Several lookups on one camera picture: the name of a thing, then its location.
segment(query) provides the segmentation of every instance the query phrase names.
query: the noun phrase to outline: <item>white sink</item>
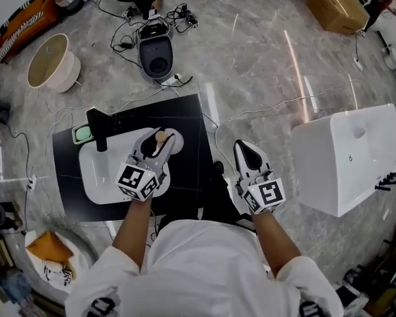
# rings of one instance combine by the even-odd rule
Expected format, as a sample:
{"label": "white sink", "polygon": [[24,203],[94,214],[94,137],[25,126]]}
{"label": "white sink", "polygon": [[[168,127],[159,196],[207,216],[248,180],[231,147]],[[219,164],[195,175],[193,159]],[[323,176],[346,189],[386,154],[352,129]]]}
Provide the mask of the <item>white sink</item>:
{"label": "white sink", "polygon": [[396,172],[392,104],[336,113],[295,127],[292,154],[300,201],[340,217]]}
{"label": "white sink", "polygon": [[[88,198],[96,204],[127,202],[132,199],[126,196],[116,185],[115,180],[120,164],[126,162],[132,153],[136,140],[152,128],[143,128],[129,131],[124,134],[107,138],[107,151],[97,151],[96,142],[85,143],[79,151],[82,182]],[[163,170],[168,175],[163,184],[154,192],[158,197],[169,187],[170,173],[167,163]]]}

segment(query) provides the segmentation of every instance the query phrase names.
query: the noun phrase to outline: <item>striped fabric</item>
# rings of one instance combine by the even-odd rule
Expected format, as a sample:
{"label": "striped fabric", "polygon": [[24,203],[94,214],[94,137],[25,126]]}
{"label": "striped fabric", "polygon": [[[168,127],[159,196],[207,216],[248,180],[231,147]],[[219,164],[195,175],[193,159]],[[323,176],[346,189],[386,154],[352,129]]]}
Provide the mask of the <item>striped fabric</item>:
{"label": "striped fabric", "polygon": [[1,45],[1,48],[0,48],[0,62],[6,56],[6,54],[9,52],[9,50],[12,48],[12,46],[16,42],[19,34],[22,33],[24,30],[26,30],[29,26],[32,26],[43,15],[44,15],[44,13],[42,11],[35,14],[28,21],[25,21],[23,23],[23,25],[21,27],[19,27],[19,29],[15,33],[13,33],[10,38],[6,39],[3,42],[3,45]]}
{"label": "striped fabric", "polygon": [[5,21],[5,23],[3,23],[3,24],[1,25],[1,27],[0,27],[0,34],[1,34],[1,35],[6,34],[6,32],[7,32],[7,27],[8,27],[8,25],[9,25],[9,23],[10,23],[20,12],[22,12],[25,8],[27,8],[27,7],[31,4],[31,2],[33,2],[33,1],[35,1],[35,0],[27,0],[27,1],[25,1],[25,2],[23,3],[23,5],[20,6],[20,7],[12,14],[12,16],[11,16],[10,18],[8,18],[8,19]]}

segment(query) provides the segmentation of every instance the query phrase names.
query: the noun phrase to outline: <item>black robot vacuum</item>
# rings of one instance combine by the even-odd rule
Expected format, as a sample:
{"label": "black robot vacuum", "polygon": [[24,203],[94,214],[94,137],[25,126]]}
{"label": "black robot vacuum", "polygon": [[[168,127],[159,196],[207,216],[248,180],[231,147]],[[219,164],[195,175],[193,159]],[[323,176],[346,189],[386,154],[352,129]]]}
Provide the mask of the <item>black robot vacuum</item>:
{"label": "black robot vacuum", "polygon": [[160,16],[150,17],[139,33],[139,61],[152,79],[169,77],[173,67],[170,25]]}

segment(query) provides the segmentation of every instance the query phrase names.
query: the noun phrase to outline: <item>black mat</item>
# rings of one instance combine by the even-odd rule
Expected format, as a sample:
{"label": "black mat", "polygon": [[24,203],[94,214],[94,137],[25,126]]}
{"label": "black mat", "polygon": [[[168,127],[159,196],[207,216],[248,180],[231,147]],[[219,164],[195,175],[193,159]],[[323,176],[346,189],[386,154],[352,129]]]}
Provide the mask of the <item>black mat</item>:
{"label": "black mat", "polygon": [[[130,116],[131,120],[125,121],[114,135],[144,127],[162,127],[176,129],[185,141],[183,149],[170,157],[170,187],[164,195],[153,199],[154,213],[163,215],[183,205],[202,207],[203,190],[209,185],[213,158],[198,96],[126,110],[123,116]],[[79,166],[80,149],[81,146],[72,142],[71,129],[53,135],[55,169],[66,215],[75,221],[123,219],[129,202],[98,205],[87,198]]]}

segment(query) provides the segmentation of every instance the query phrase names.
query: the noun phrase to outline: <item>green sponge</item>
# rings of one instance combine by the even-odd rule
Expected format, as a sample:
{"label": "green sponge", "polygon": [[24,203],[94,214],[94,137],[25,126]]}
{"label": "green sponge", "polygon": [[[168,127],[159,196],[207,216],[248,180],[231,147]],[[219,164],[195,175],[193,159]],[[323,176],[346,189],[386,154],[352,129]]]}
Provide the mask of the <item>green sponge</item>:
{"label": "green sponge", "polygon": [[82,124],[72,129],[73,143],[81,145],[82,143],[91,141],[94,137],[88,124]]}
{"label": "green sponge", "polygon": [[82,127],[76,131],[75,135],[78,141],[84,141],[91,136],[91,130],[89,127]]}

